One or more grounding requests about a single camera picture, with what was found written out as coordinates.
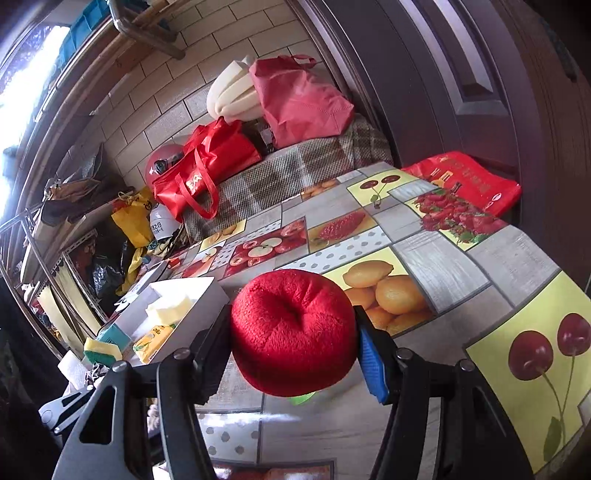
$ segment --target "yellow sponge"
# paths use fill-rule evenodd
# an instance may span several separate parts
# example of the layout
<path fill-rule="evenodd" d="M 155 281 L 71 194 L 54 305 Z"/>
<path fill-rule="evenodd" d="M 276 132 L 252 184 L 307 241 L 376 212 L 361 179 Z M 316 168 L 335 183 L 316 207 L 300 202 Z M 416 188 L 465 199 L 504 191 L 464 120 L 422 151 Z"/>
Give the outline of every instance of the yellow sponge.
<path fill-rule="evenodd" d="M 107 367 L 123 358 L 117 345 L 99 342 L 91 338 L 87 338 L 84 342 L 84 356 L 92 364 L 103 364 Z"/>

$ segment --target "plaid blanket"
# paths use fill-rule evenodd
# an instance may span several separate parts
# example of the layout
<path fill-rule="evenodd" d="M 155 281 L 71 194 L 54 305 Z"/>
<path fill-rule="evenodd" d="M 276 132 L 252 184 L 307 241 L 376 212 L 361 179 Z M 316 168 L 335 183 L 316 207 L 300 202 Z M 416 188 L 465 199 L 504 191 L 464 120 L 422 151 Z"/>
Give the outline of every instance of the plaid blanket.
<path fill-rule="evenodd" d="M 217 186 L 220 204 L 207 220 L 191 207 L 183 212 L 189 239 L 195 243 L 261 212 L 305 188 L 379 161 L 392 164 L 385 137 L 356 115 L 338 137 L 318 138 L 278 150 Z M 208 193 L 196 197 L 209 207 Z"/>

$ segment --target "red tote bag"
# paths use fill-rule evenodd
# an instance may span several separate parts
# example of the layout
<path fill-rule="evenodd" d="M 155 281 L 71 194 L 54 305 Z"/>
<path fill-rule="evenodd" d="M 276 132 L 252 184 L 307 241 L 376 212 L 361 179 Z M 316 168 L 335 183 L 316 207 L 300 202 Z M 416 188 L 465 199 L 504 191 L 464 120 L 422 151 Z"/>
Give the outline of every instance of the red tote bag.
<path fill-rule="evenodd" d="M 293 55 L 257 60 L 249 69 L 277 148 L 340 135 L 353 119 L 353 105 L 310 72 L 314 65 L 308 55 Z"/>
<path fill-rule="evenodd" d="M 472 205 L 501 216 L 521 196 L 521 186 L 492 174 L 476 160 L 461 152 L 447 152 L 404 167 L 415 177 L 457 193 Z"/>
<path fill-rule="evenodd" d="M 223 117 L 199 125 L 183 147 L 184 157 L 154 180 L 154 198 L 179 222 L 187 205 L 204 218 L 215 217 L 219 207 L 216 183 L 261 161 L 241 126 L 240 120 L 228 124 Z M 193 198 L 206 190 L 212 197 L 209 210 Z"/>

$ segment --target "white brick tile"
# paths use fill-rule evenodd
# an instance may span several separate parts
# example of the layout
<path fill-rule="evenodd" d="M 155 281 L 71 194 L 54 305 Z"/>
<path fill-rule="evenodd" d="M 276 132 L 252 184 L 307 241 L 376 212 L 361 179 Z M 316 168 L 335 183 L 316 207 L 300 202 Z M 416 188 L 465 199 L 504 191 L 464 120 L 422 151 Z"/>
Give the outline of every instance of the white brick tile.
<path fill-rule="evenodd" d="M 177 39 L 174 41 L 174 46 L 184 50 L 187 48 L 187 44 L 184 41 L 184 38 L 181 34 L 177 35 Z M 154 50 L 150 55 L 148 55 L 145 60 L 142 61 L 142 68 L 144 69 L 144 73 L 149 75 L 158 67 L 160 67 L 165 61 L 170 60 L 170 56 L 166 55 L 164 52 L 159 50 Z"/>
<path fill-rule="evenodd" d="M 322 61 L 322 56 L 316 47 L 314 46 L 314 42 L 311 40 L 301 41 L 294 45 L 289 46 L 290 52 L 292 55 L 308 55 L 316 59 L 317 61 Z"/>
<path fill-rule="evenodd" d="M 185 128 L 183 128 L 180 132 L 173 135 L 174 143 L 177 143 L 179 145 L 184 145 L 187 142 L 187 140 L 189 139 L 189 137 L 191 136 L 191 134 L 193 133 L 193 130 L 195 130 L 198 125 L 207 125 L 207 124 L 210 124 L 211 122 L 213 122 L 213 118 L 211 118 L 211 116 L 209 116 L 208 113 L 201 116 L 200 118 L 197 118 L 197 120 L 191 122 Z"/>
<path fill-rule="evenodd" d="M 273 25 L 283 25 L 284 23 L 291 22 L 296 19 L 296 16 L 286 4 L 276 5 L 271 8 L 267 8 L 265 13 L 269 19 L 273 22 Z"/>
<path fill-rule="evenodd" d="M 115 158 L 122 175 L 125 175 L 135 167 L 143 158 L 152 151 L 150 142 L 144 132 L 141 132 L 134 140 L 125 147 Z"/>
<path fill-rule="evenodd" d="M 146 185 L 144 177 L 139 172 L 138 167 L 133 167 L 129 173 L 123 177 L 123 180 L 128 187 L 133 187 L 136 190 L 141 190 Z"/>
<path fill-rule="evenodd" d="M 160 111 L 164 113 L 203 85 L 205 85 L 203 76 L 198 65 L 195 65 L 156 93 L 155 98 Z"/>
<path fill-rule="evenodd" d="M 283 48 L 280 48 L 279 50 L 272 51 L 272 52 L 268 53 L 267 55 L 263 55 L 262 57 L 259 57 L 259 59 L 274 59 L 275 57 L 278 57 L 279 55 L 286 55 L 288 57 L 291 57 L 291 52 L 289 51 L 289 49 L 287 47 L 283 47 Z"/>
<path fill-rule="evenodd" d="M 185 98 L 185 105 L 194 120 L 207 113 L 207 94 L 211 84 Z"/>
<path fill-rule="evenodd" d="M 187 48 L 182 60 L 171 59 L 167 65 L 173 78 L 176 78 L 217 51 L 219 51 L 219 47 L 215 39 L 209 35 Z"/>
<path fill-rule="evenodd" d="M 213 36 L 220 48 L 226 48 L 272 26 L 265 12 L 257 12 L 221 28 Z"/>
<path fill-rule="evenodd" d="M 115 133 L 105 142 L 105 152 L 107 158 L 114 160 L 115 157 L 127 146 L 127 141 L 121 128 L 115 130 Z"/>
<path fill-rule="evenodd" d="M 100 124 L 112 110 L 113 105 L 111 104 L 109 95 L 107 95 L 105 98 L 103 98 L 103 101 L 100 103 L 100 105 L 96 107 L 95 111 L 91 113 L 92 118 L 90 119 L 90 122 L 88 122 L 85 130 L 93 132 L 97 128 L 100 128 Z"/>
<path fill-rule="evenodd" d="M 139 170 L 139 172 L 141 173 L 142 178 L 144 179 L 144 181 L 146 179 L 146 175 L 145 175 L 145 173 L 146 173 L 146 165 L 148 164 L 148 160 L 150 159 L 150 156 L 151 155 L 152 155 L 152 152 L 150 152 L 148 155 L 146 155 L 146 157 L 141 162 L 139 162 L 136 165 L 136 167 Z"/>
<path fill-rule="evenodd" d="M 199 64 L 199 70 L 201 70 L 205 81 L 211 82 L 213 79 L 217 78 L 232 60 L 242 60 L 247 55 L 256 58 L 256 52 L 254 48 L 252 48 L 248 39 L 235 43 L 231 47 L 225 48 L 215 55 L 212 55 L 207 60 L 204 60 Z"/>
<path fill-rule="evenodd" d="M 109 138 L 113 135 L 115 130 L 117 130 L 132 113 L 134 113 L 134 106 L 131 104 L 129 95 L 126 95 L 101 123 L 105 138 Z"/>
<path fill-rule="evenodd" d="M 131 115 L 125 122 L 123 122 L 123 125 L 121 125 L 121 130 L 123 130 L 127 141 L 129 142 L 133 140 L 137 135 L 140 134 L 142 130 L 154 122 L 159 116 L 160 110 L 158 109 L 156 100 L 154 97 L 150 97 L 147 102 L 139 107 L 133 113 L 133 115 Z"/>
<path fill-rule="evenodd" d="M 145 133 L 152 145 L 156 148 L 167 138 L 191 123 L 191 115 L 183 102 L 172 107 L 168 112 L 158 118 L 152 125 L 146 128 Z"/>
<path fill-rule="evenodd" d="M 232 2 L 236 0 L 205 0 L 197 4 L 197 9 L 202 17 L 206 15 L 211 15 L 212 13 L 220 10 L 223 7 L 230 5 Z"/>
<path fill-rule="evenodd" d="M 308 34 L 298 20 L 270 28 L 251 37 L 252 45 L 259 55 L 308 40 Z"/>
<path fill-rule="evenodd" d="M 109 92 L 113 107 L 125 99 L 126 95 L 145 78 L 142 66 L 137 65 L 131 72 L 127 73 Z"/>
<path fill-rule="evenodd" d="M 172 81 L 173 77 L 168 71 L 168 66 L 163 64 L 158 67 L 129 93 L 134 108 L 137 110 L 146 100 Z"/>
<path fill-rule="evenodd" d="M 282 4 L 282 0 L 239 0 L 230 7 L 236 18 L 242 18 L 265 8 Z"/>
<path fill-rule="evenodd" d="M 183 28 L 188 27 L 200 19 L 201 15 L 199 15 L 199 10 L 195 7 L 191 7 L 182 14 L 174 17 L 172 20 L 169 20 L 168 26 L 172 31 L 180 32 Z"/>
<path fill-rule="evenodd" d="M 197 40 L 201 40 L 203 37 L 207 37 L 209 34 L 235 21 L 236 18 L 232 15 L 232 11 L 228 7 L 224 7 L 212 13 L 207 18 L 199 20 L 193 25 L 189 25 L 183 30 L 183 37 L 187 45 L 191 45 Z"/>

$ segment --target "white foam block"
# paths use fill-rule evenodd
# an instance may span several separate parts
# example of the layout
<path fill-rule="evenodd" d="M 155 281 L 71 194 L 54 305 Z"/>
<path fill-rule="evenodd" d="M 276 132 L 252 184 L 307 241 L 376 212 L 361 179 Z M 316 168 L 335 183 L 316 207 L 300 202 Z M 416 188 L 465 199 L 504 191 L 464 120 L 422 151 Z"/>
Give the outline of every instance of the white foam block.
<path fill-rule="evenodd" d="M 77 390 L 84 388 L 88 369 L 82 364 L 74 352 L 69 350 L 64 355 L 64 358 L 61 359 L 61 362 L 57 364 L 57 367 Z"/>

